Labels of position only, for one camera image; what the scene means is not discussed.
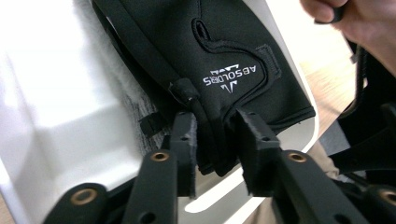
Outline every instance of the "white surface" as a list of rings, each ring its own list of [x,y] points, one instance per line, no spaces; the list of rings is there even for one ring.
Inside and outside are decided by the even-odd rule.
[[[0,188],[18,223],[41,222],[62,194],[79,183],[113,189],[135,176],[141,162],[136,127],[121,103],[117,81],[108,75],[111,68],[97,56],[98,45],[77,14],[79,2],[0,4]],[[247,2],[294,64],[266,3]],[[298,79],[315,105],[304,78]],[[307,151],[317,134],[314,118],[279,138],[284,148]],[[197,179],[201,195],[223,178]],[[240,176],[236,179],[230,193],[200,213],[184,212],[190,201],[180,199],[180,223],[246,218],[257,202],[248,203],[245,184]],[[244,204],[253,206],[240,209]]]

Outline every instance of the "black strap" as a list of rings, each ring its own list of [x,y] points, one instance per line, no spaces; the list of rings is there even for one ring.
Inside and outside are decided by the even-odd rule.
[[[361,170],[395,170],[396,146],[390,129],[384,129],[356,146],[330,156],[340,174]]]
[[[140,128],[146,137],[151,137],[159,133],[168,122],[160,112],[152,113],[139,120]]]
[[[101,10],[104,18],[108,20],[107,24],[110,25],[108,28],[114,29],[125,48],[134,53],[134,59],[164,89],[166,89],[170,82],[180,78],[174,68],[169,65],[168,61],[165,60],[157,48],[149,41],[148,37],[145,36],[145,33],[141,31],[133,16],[130,15],[131,7],[125,7],[124,5],[127,2],[96,0],[94,3]]]

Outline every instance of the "glove logo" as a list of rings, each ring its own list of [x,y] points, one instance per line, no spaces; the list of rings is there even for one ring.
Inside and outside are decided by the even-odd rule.
[[[221,88],[229,93],[233,93],[234,87],[238,84],[237,78],[256,72],[256,65],[239,69],[239,64],[234,64],[219,70],[210,71],[211,77],[204,77],[206,86],[221,84]]]

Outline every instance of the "black mechanism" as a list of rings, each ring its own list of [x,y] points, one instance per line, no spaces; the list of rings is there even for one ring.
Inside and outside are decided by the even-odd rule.
[[[396,104],[381,106],[387,127],[330,157],[341,174],[361,170],[396,170]]]
[[[391,121],[396,118],[393,109],[386,110]],[[257,114],[238,110],[234,119],[247,190],[273,197],[278,220],[396,223],[395,188],[363,189],[330,180],[308,155],[282,150]],[[177,196],[195,196],[195,129],[192,113],[178,113],[172,136],[163,144],[169,150],[146,155],[135,179],[110,192],[98,184],[76,186],[57,202],[45,223],[177,223]]]

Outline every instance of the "finger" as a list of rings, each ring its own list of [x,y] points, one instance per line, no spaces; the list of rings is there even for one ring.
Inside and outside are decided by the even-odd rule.
[[[341,7],[347,3],[347,0],[320,0],[320,1],[326,3],[331,7]]]
[[[301,0],[305,11],[317,21],[330,22],[333,18],[332,7],[327,3],[314,0]]]

